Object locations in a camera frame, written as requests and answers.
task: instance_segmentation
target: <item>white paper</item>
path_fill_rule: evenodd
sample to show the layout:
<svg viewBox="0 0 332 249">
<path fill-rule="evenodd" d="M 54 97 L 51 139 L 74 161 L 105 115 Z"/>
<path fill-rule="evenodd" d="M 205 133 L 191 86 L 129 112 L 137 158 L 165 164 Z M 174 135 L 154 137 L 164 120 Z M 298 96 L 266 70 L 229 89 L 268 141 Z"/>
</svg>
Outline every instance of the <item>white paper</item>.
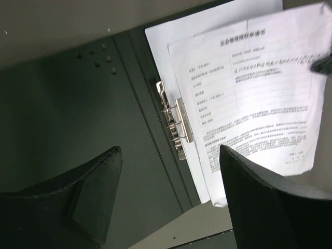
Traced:
<svg viewBox="0 0 332 249">
<path fill-rule="evenodd" d="M 310 65 L 329 54 L 331 17 L 314 4 L 169 46 L 215 206 L 227 204 L 221 144 L 282 175 L 312 168 L 326 77 Z"/>
<path fill-rule="evenodd" d="M 148 28 L 145 31 L 146 37 L 160 78 L 165 83 L 166 95 L 169 102 L 174 103 L 174 100 L 178 99 L 181 95 L 169 57 L 168 44 L 198 33 L 215 30 L 234 22 L 281 10 L 282 0 L 235 0 L 187 17 Z M 210 200 L 210 195 L 206 188 L 195 144 L 187 144 L 185 140 L 182 140 L 182 143 L 198 195 L 201 202 L 205 203 Z"/>
</svg>

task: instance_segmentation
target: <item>floor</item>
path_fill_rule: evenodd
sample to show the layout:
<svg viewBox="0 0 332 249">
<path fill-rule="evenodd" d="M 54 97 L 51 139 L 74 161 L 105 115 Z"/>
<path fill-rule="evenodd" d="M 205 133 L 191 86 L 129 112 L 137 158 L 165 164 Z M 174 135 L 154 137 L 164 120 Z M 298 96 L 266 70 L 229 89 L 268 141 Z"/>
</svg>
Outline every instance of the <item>floor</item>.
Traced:
<svg viewBox="0 0 332 249">
<path fill-rule="evenodd" d="M 117 33 L 211 0 L 17 0 L 1 3 L 0 67 L 39 58 Z M 313 0 L 284 0 L 284 9 Z M 321 134 L 314 168 L 296 181 L 332 190 L 329 141 L 332 132 L 332 82 L 326 86 Z M 170 248 L 231 229 L 227 208 L 195 207 L 130 249 Z"/>
</svg>

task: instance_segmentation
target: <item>dark green panel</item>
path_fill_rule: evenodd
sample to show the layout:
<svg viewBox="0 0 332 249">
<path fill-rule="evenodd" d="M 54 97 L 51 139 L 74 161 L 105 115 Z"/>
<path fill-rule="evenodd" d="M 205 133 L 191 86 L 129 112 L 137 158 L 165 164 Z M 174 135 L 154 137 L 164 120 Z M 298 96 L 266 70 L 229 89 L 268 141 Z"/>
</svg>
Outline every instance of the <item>dark green panel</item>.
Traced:
<svg viewBox="0 0 332 249">
<path fill-rule="evenodd" d="M 164 114 L 161 112 L 161 108 L 157 110 L 156 106 L 161 106 L 161 101 L 154 103 L 151 99 L 151 96 L 148 92 L 147 84 L 155 85 L 157 80 L 150 79 L 148 80 L 142 74 L 140 68 L 140 62 L 135 56 L 130 37 L 128 32 L 123 32 L 114 36 L 115 43 L 117 44 L 119 53 L 123 59 L 123 63 L 127 69 L 129 77 L 132 79 L 132 84 L 137 94 L 138 99 L 140 100 L 141 108 L 144 112 L 145 118 L 147 119 L 151 135 L 153 136 L 156 146 L 158 148 L 158 153 L 162 158 L 162 163 L 165 167 L 172 185 L 174 186 L 176 197 L 179 199 L 183 210 L 186 212 L 191 209 L 192 203 L 191 199 L 186 191 L 186 187 L 183 182 L 183 178 L 179 171 L 177 158 L 177 153 L 174 153 L 172 147 L 172 137 L 169 130 L 164 129 L 167 126 L 166 119 Z"/>
<path fill-rule="evenodd" d="M 0 82 L 2 191 L 117 145 L 123 166 L 106 248 L 128 248 L 182 214 L 111 37 L 2 71 Z"/>
<path fill-rule="evenodd" d="M 140 66 L 142 67 L 143 73 L 146 77 L 146 89 L 148 89 L 150 93 L 150 98 L 153 99 L 155 108 L 158 110 L 158 116 L 163 121 L 164 132 L 171 137 L 171 132 L 167 128 L 167 121 L 165 119 L 164 114 L 161 112 L 161 100 L 160 96 L 157 92 L 156 82 L 159 81 L 158 71 L 156 69 L 154 60 L 152 56 L 145 56 L 146 54 L 150 54 L 150 48 L 148 42 L 145 37 L 144 29 L 137 28 L 131 30 L 129 32 L 130 37 L 132 38 L 135 51 L 137 52 L 137 56 L 140 60 Z M 181 179 L 186 187 L 186 192 L 190 196 L 190 200 L 194 206 L 201 204 L 195 184 L 192 180 L 192 176 L 190 173 L 190 169 L 186 160 L 180 161 L 173 143 L 171 144 L 172 154 L 175 155 L 176 169 L 178 170 L 178 174 L 181 176 Z"/>
</svg>

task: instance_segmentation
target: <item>paper document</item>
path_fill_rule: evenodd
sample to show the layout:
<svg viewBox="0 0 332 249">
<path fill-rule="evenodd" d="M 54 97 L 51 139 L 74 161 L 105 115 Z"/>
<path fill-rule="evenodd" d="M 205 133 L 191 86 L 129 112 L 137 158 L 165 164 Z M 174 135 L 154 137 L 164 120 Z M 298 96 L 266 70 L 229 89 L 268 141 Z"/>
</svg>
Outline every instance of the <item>paper document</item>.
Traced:
<svg viewBox="0 0 332 249">
<path fill-rule="evenodd" d="M 166 22 L 145 33 L 161 80 L 165 83 L 167 98 L 171 105 L 181 97 L 169 57 L 168 44 L 193 37 L 195 34 L 215 30 L 234 22 L 258 17 L 282 10 L 282 0 L 235 0 L 193 15 Z M 194 143 L 182 140 L 187 162 L 202 203 L 210 200 Z"/>
<path fill-rule="evenodd" d="M 310 65 L 331 39 L 331 9 L 320 3 L 169 45 L 214 205 L 227 204 L 221 144 L 282 175 L 312 168 L 326 77 Z"/>
</svg>

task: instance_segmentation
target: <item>metal surface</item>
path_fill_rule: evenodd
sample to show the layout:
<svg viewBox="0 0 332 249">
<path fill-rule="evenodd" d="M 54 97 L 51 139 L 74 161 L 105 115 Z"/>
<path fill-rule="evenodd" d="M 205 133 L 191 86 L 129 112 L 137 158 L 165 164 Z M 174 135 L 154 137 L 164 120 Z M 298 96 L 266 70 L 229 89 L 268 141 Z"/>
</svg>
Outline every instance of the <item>metal surface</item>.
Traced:
<svg viewBox="0 0 332 249">
<path fill-rule="evenodd" d="M 181 120 L 181 128 L 185 134 L 185 139 L 187 143 L 193 142 L 193 134 L 190 127 L 189 119 L 187 116 L 185 103 L 182 98 L 175 100 L 175 108 L 179 119 Z"/>
<path fill-rule="evenodd" d="M 175 100 L 175 106 L 171 107 L 167 100 L 167 97 L 166 97 L 165 85 L 164 85 L 163 81 L 157 82 L 156 87 L 157 87 L 159 96 L 161 98 L 161 105 L 163 108 L 162 112 L 165 113 L 165 117 L 166 117 L 166 120 L 168 123 L 168 128 L 170 129 L 172 137 L 173 137 L 172 141 L 174 142 L 175 148 L 178 151 L 178 157 L 180 160 L 185 160 L 186 155 L 183 150 L 181 138 L 185 138 L 187 143 L 191 143 L 193 141 L 193 135 L 192 135 L 192 131 L 190 128 L 190 124 L 188 121 L 188 117 L 186 114 L 183 100 L 182 100 L 182 98 Z M 172 110 L 171 110 L 172 108 L 176 109 L 176 113 L 179 118 L 179 123 L 176 123 L 176 121 L 174 120 Z M 181 129 L 184 133 L 184 137 L 179 136 L 179 132 L 177 129 L 177 126 L 179 126 L 179 125 L 181 126 Z"/>
<path fill-rule="evenodd" d="M 234 237 L 234 231 L 228 230 L 217 233 L 209 237 L 191 241 L 183 245 L 172 247 L 170 249 L 237 249 L 237 243 Z"/>
</svg>

